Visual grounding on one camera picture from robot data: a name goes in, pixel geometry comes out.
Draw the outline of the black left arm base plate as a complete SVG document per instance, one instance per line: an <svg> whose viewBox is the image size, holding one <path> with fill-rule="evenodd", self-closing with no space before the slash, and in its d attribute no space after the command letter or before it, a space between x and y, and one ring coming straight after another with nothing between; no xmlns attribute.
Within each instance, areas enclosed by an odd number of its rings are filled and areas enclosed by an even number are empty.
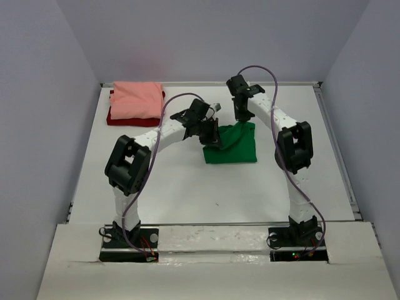
<svg viewBox="0 0 400 300"><path fill-rule="evenodd" d="M139 235L128 244L112 227L101 227L99 260L104 263L157 263L159 261L159 229L142 227Z"/></svg>

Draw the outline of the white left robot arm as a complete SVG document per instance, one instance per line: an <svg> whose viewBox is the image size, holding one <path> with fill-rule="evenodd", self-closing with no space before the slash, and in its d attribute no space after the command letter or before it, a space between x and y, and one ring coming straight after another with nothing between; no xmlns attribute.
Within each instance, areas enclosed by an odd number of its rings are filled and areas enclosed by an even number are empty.
<svg viewBox="0 0 400 300"><path fill-rule="evenodd" d="M172 144L197 136L203 146L223 146L218 131L219 103L208 104L194 99L189 108L161 120L159 126L136 137L120 136L105 167L105 175L112 187L116 215L112 228L104 235L135 249L140 235L138 196L144 189L155 163L156 154Z"/></svg>

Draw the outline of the green t-shirt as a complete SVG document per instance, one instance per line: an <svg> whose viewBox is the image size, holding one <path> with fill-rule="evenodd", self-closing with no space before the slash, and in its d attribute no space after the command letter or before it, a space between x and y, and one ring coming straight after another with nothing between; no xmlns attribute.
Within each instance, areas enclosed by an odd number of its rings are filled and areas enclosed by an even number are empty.
<svg viewBox="0 0 400 300"><path fill-rule="evenodd" d="M255 129L253 122L220 126L218 130L223 147L203 147L206 164L256 163Z"/></svg>

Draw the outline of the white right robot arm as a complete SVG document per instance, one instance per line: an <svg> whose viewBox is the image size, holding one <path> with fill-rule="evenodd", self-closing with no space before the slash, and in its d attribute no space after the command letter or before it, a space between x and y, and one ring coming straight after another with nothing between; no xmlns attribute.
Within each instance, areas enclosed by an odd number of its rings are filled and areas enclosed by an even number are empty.
<svg viewBox="0 0 400 300"><path fill-rule="evenodd" d="M323 230L306 195L308 168L314 154L311 125L289 117L260 85L250 85L240 74L229 79L226 85L232 96L235 118L248 121L257 117L271 130L275 160L286 177L289 225L269 229L269 246L272 249L315 246Z"/></svg>

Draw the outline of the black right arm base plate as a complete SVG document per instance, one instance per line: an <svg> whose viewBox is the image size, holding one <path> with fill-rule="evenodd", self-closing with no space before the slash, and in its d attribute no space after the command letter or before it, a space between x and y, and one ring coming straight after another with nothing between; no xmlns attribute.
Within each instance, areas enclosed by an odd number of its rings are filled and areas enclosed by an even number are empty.
<svg viewBox="0 0 400 300"><path fill-rule="evenodd" d="M328 262L325 241L314 249L322 237L323 230L318 228L305 239L296 240L288 235L288 227L270 227L266 244L270 248L269 258L272 263L278 262Z"/></svg>

